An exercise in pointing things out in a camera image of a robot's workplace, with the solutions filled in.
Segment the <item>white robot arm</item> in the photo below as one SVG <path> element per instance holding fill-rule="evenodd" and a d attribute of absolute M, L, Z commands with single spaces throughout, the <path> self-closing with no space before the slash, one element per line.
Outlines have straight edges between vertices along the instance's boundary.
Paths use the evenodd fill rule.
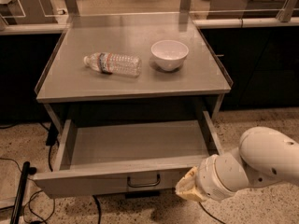
<path fill-rule="evenodd" d="M 222 201 L 242 189 L 278 182 L 299 184 L 299 143 L 277 130 L 254 127 L 241 135 L 238 147 L 194 166 L 177 182 L 176 194 L 196 202 Z"/>

